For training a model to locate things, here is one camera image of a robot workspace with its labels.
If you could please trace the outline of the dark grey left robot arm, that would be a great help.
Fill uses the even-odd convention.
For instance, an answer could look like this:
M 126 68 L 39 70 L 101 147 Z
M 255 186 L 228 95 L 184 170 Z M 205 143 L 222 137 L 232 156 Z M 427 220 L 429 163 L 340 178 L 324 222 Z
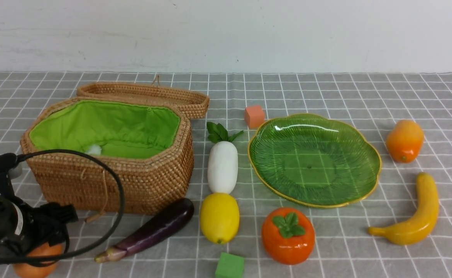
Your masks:
M 67 224 L 78 220 L 72 205 L 32 207 L 13 191 L 0 189 L 0 259 L 26 256 L 43 244 L 69 242 Z

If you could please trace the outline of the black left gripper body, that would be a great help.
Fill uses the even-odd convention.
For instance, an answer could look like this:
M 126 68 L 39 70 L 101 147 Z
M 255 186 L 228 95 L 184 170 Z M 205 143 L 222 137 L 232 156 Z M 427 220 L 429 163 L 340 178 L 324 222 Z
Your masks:
M 2 236 L 2 264 L 27 263 L 35 267 L 56 264 L 70 248 L 67 224 L 79 220 L 73 204 L 62 205 L 49 202 L 32 207 L 14 195 L 2 197 L 2 201 L 15 220 Z M 62 253 L 52 259 L 41 259 L 31 253 L 44 244 L 49 247 L 61 245 Z

